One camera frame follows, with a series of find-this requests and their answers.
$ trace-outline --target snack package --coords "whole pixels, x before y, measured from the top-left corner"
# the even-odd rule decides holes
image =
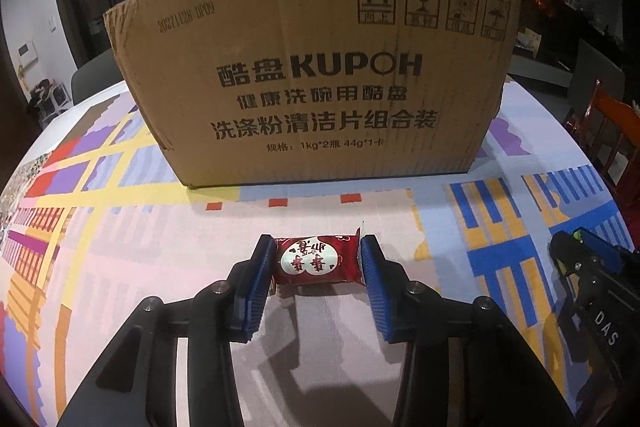
[[[355,235],[317,235],[276,239],[276,284],[356,282],[360,269],[360,229]]]

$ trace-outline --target patterned tablecloth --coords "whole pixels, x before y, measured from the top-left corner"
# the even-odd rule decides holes
[[[43,160],[0,246],[0,367],[41,425],[56,424],[145,296],[193,296],[246,259],[260,233],[353,233],[363,222],[412,279],[463,301],[491,295],[576,410],[590,367],[570,360],[558,329],[564,294],[548,242],[582,226],[631,248],[596,171],[514,82],[467,174],[190,191],[129,93],[92,107]],[[247,426],[388,425],[404,346],[382,342],[363,287],[329,293],[269,298],[254,339],[233,347]]]

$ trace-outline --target wooden chair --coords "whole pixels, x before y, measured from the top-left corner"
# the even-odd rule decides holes
[[[589,144],[587,137],[591,134],[591,120],[596,111],[603,115],[602,123],[595,136],[593,136],[593,141]],[[609,153],[605,164],[598,169],[597,165],[602,165],[598,160],[598,152],[603,146],[602,134],[607,120],[620,130],[620,138]],[[593,96],[584,117],[576,125],[566,126],[565,128],[578,142],[578,145],[591,163],[594,164],[618,206],[622,208],[636,202],[640,193],[640,157],[638,155],[638,148],[640,148],[640,116],[636,114],[633,108],[608,95],[602,89],[600,81],[596,80]],[[620,180],[617,184],[614,184],[609,176],[609,168],[613,164],[625,139],[631,145],[630,152],[625,154],[628,163],[622,172]]]

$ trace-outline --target table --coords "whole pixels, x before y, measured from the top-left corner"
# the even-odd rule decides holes
[[[363,222],[412,279],[448,298],[492,296],[580,407],[589,367],[570,360],[556,324],[564,294],[547,245],[579,226],[632,245],[598,174],[518,84],[505,84],[467,174],[199,190],[179,184],[126,88],[108,91],[34,144],[22,169],[46,161],[0,247],[1,367],[41,425],[55,425],[145,296],[190,298],[260,233],[353,233]],[[377,426],[393,415],[404,346],[382,342],[366,290],[348,283],[269,298],[260,330],[232,354],[248,427]],[[186,341],[176,394],[186,426]]]

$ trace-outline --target brown cardboard box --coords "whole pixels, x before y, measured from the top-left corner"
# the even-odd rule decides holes
[[[116,61],[193,187],[463,172],[520,0],[127,0]]]

